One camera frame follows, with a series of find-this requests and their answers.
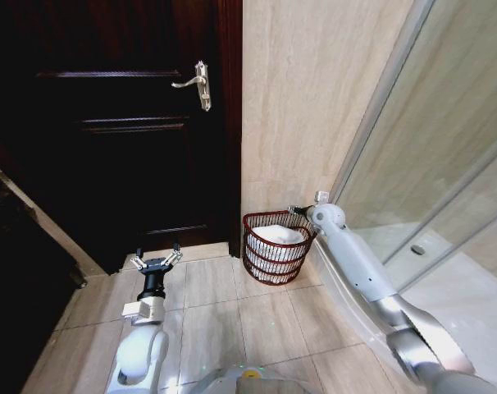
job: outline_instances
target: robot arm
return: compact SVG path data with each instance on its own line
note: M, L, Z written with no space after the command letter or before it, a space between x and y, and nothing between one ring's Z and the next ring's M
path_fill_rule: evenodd
M367 243L345 225L341 208L319 204L290 210L304 214L326 236L349 283L392 328L387 344L409 378L433 394L497 393L494 386L473 375L471 362L445 328L396 291Z
M168 335L162 330L165 317L163 278L182 257L179 245L166 258L142 260L138 250L131 263L144 275L144 288L136 302L123 307L133 331L116 354L116 367L107 388L108 394L157 392L157 380L168 349Z

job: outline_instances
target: shower floor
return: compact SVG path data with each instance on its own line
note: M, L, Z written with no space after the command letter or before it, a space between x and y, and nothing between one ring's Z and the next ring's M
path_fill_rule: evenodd
M355 230L382 258L417 223ZM391 280L401 287L428 266L433 256L450 247L432 230L419 240L426 253L414 254L407 245L386 265ZM404 296L440 320L473 362L479 376L497 385L497 277L468 255L459 252L412 284Z

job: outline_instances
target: laundry basket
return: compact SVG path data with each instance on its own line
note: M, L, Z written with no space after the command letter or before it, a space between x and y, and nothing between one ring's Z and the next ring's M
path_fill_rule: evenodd
M304 241L298 244L282 245L267 241L252 229L279 224L299 231ZM316 232L302 215L288 211L249 213L243 216L244 248L243 264L247 272L261 283L284 285L298 276L299 270L311 248Z

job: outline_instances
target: shower enclosure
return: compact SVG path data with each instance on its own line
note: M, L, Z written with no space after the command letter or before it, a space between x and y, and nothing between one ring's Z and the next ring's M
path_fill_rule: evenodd
M497 386L497 0L414 10L333 201Z

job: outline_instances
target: door handle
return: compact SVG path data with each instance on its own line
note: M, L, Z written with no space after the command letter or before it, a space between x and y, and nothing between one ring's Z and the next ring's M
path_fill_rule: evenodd
M201 101L201 108L205 111L208 111L212 106L212 103L210 101L210 86L208 84L208 70L207 65L201 60L198 62L198 64L196 64L196 76L194 78L182 84L172 82L172 87L180 89L186 88L187 86L193 84L196 84L198 86L198 96L199 101Z

